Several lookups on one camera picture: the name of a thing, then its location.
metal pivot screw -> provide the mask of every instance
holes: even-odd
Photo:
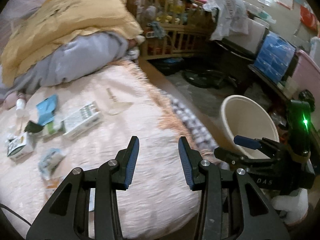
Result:
[[[72,170],[72,173],[75,174],[75,175],[79,174],[80,172],[81,172],[81,169],[80,169],[80,168],[74,168],[74,169]]]
[[[210,162],[207,160],[202,160],[200,163],[202,166],[209,166],[210,165]]]
[[[245,174],[245,170],[242,168],[237,169],[237,173],[240,175],[244,175]]]
[[[108,161],[108,165],[109,166],[116,166],[117,165],[117,160],[110,160],[110,161]]]

white bottle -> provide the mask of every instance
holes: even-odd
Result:
[[[19,98],[16,102],[16,115],[18,118],[22,118],[25,115],[26,101]]]

yellow blanket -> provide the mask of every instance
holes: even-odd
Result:
[[[99,31],[114,31],[126,39],[142,33],[125,0],[47,0],[4,48],[3,83],[11,86],[15,77],[76,36]]]

blue package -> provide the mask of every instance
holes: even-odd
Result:
[[[174,57],[174,58],[166,58],[163,60],[164,63],[167,63],[167,64],[175,64],[175,63],[179,63],[183,61],[183,58],[182,57]]]
[[[54,120],[53,112],[56,109],[57,100],[58,96],[54,94],[36,105],[38,109],[39,125],[44,126]]]
[[[269,32],[254,65],[277,84],[287,71],[294,53],[295,48],[289,42]]]

black cable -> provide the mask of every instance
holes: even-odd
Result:
[[[11,210],[7,206],[0,203],[0,208],[4,208],[5,210],[9,211],[11,214],[15,215],[16,217],[20,218],[22,221],[26,222],[29,226],[31,226],[31,224],[27,220],[25,220],[22,216],[18,215],[16,212]]]

